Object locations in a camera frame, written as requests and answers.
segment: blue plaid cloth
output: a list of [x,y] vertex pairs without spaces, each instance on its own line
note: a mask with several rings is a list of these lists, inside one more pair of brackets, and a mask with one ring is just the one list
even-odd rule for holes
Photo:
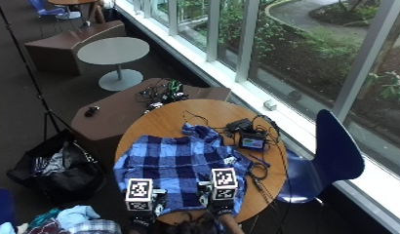
[[69,231],[73,234],[122,234],[122,227],[111,220],[93,219],[77,224]]
[[210,127],[183,125],[185,137],[142,136],[114,167],[117,181],[126,191],[131,178],[153,178],[154,186],[167,189],[167,206],[162,215],[174,211],[205,209],[197,192],[198,182],[210,180],[213,169],[235,168],[238,193],[234,215],[238,215],[246,193],[246,177],[253,162]]

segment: black bag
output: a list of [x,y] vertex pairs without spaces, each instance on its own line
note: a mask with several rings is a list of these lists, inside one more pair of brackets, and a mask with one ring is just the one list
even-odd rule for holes
[[121,20],[121,17],[122,17],[122,14],[119,13],[119,10],[117,8],[117,6],[118,6],[117,0],[113,0],[113,1],[114,1],[113,8],[105,8],[105,11],[103,11],[106,22]]
[[[65,168],[45,175],[42,170],[59,152]],[[70,130],[63,130],[35,146],[7,176],[14,182],[42,191],[59,205],[87,200],[106,184],[101,165],[77,144]]]

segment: wooden bench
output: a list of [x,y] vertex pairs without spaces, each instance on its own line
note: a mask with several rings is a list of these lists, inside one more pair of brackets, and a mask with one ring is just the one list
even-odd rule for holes
[[[77,140],[107,170],[114,168],[117,149],[126,130],[147,110],[146,103],[138,102],[135,96],[150,85],[167,83],[169,81],[161,78],[149,79],[125,91],[86,105],[78,111],[73,120]],[[225,87],[198,88],[185,85],[183,90],[190,99],[227,100],[231,93],[231,90]],[[93,117],[85,117],[89,107],[95,105],[101,107],[99,112]]]
[[78,76],[83,70],[83,62],[77,58],[78,50],[94,41],[122,36],[126,36],[126,26],[115,20],[27,42],[26,49],[38,70]]

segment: round wooden table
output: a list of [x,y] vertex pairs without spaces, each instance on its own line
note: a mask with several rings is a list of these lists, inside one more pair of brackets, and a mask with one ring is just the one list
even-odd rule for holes
[[83,4],[89,4],[89,3],[93,3],[97,1],[98,0],[49,0],[49,2],[54,5],[67,6],[69,14],[66,16],[59,17],[61,20],[77,19],[83,16],[82,6],[81,6],[81,12],[71,12],[70,6],[83,5]]
[[139,71],[122,69],[122,64],[143,58],[150,52],[150,45],[138,38],[114,37],[95,41],[81,48],[78,57],[97,65],[115,65],[117,71],[106,74],[99,86],[109,91],[123,91],[139,84],[143,75]]
[[[185,124],[185,117],[191,125],[207,126],[206,120],[199,117],[194,117],[187,112],[185,113],[185,111],[190,111],[193,114],[205,117],[209,120],[209,126],[213,128],[225,127],[227,123],[243,118],[249,118],[253,121],[257,116],[257,113],[254,113],[251,110],[222,100],[190,99],[170,103],[141,117],[127,129],[118,147],[117,162],[142,135],[157,137],[183,137],[182,126]],[[271,135],[278,137],[275,129],[271,128],[271,124],[263,118],[257,118],[254,121],[254,126],[257,127],[258,125],[270,129]],[[226,145],[233,144],[234,140],[226,137]],[[262,180],[271,194],[270,202],[277,197],[286,180],[287,160],[286,148],[282,141],[279,141],[278,146],[279,147],[277,147],[277,145],[271,145],[271,149],[266,151],[265,156],[266,161],[271,164],[270,174],[267,178]],[[258,160],[250,157],[250,154],[255,155],[258,158],[262,158],[263,156],[263,152],[259,151],[242,148],[238,150],[253,161]],[[269,205],[270,204],[267,203],[262,193],[254,185],[251,176],[249,176],[247,193],[237,221],[242,222],[247,220]],[[198,217],[202,213],[205,213],[205,211],[197,211],[191,213],[194,217]],[[185,221],[186,218],[187,215],[185,215],[182,212],[174,212],[159,216],[159,220],[169,224],[179,223]]]

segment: blue chair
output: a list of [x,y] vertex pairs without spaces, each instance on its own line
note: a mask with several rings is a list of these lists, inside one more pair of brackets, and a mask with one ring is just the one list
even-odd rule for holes
[[318,196],[325,189],[339,180],[358,178],[366,169],[358,144],[329,110],[319,112],[317,124],[315,159],[287,149],[289,177],[277,196],[281,202],[299,204],[317,199],[323,205]]
[[57,18],[57,16],[66,15],[67,14],[66,9],[55,8],[53,10],[46,10],[45,9],[45,0],[30,0],[30,3],[34,6],[35,11],[38,12],[41,18],[47,17],[47,16],[55,17],[57,22],[58,22],[59,27],[61,27],[61,31],[63,31],[62,25],[61,25],[61,22],[59,22],[59,19]]
[[0,225],[6,222],[11,222],[15,226],[15,203],[14,196],[6,188],[0,188]]

